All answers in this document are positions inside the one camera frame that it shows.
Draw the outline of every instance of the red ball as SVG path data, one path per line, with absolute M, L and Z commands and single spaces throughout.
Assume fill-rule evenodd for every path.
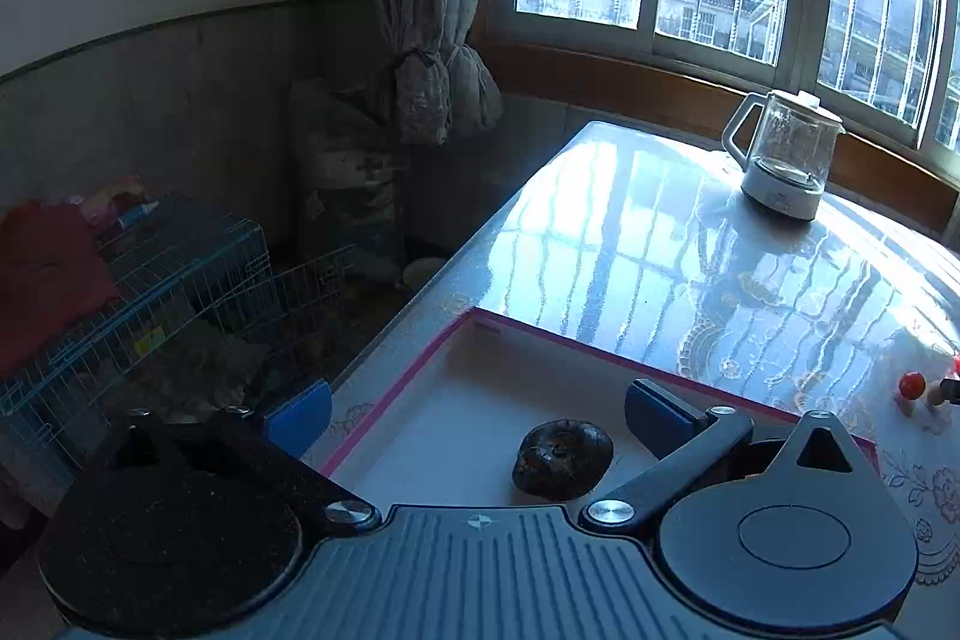
M 899 389 L 905 399 L 920 399 L 926 389 L 926 381 L 920 372 L 904 372 L 899 380 Z

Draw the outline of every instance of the kettle handle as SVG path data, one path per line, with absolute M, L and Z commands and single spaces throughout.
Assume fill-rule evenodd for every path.
M 743 125 L 743 121 L 747 119 L 747 115 L 750 114 L 752 108 L 763 106 L 766 100 L 767 97 L 760 92 L 748 92 L 744 100 L 740 102 L 740 106 L 737 107 L 736 112 L 733 113 L 733 117 L 730 119 L 727 127 L 723 129 L 723 134 L 720 136 L 720 142 L 723 143 L 724 149 L 733 155 L 733 160 L 736 160 L 744 172 L 747 170 L 747 156 L 743 150 L 736 146 L 736 143 L 733 141 L 733 135 L 740 130 L 740 126 Z

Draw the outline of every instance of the red blanket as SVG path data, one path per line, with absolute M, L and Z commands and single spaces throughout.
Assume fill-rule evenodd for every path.
M 79 207 L 28 202 L 11 211 L 0 223 L 0 379 L 115 297 Z

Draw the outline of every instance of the dark round rock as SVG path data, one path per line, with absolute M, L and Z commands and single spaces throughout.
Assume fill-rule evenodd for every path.
M 597 485 L 612 461 L 613 442 L 603 429 L 563 418 L 541 423 L 523 437 L 512 478 L 525 494 L 568 501 Z

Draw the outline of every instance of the screw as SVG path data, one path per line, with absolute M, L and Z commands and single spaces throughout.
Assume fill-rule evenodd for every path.
M 360 499 L 342 499 L 325 506 L 323 515 L 331 524 L 358 527 L 373 518 L 373 508 Z
M 625 501 L 601 499 L 587 508 L 587 515 L 598 524 L 616 525 L 634 517 L 634 509 Z

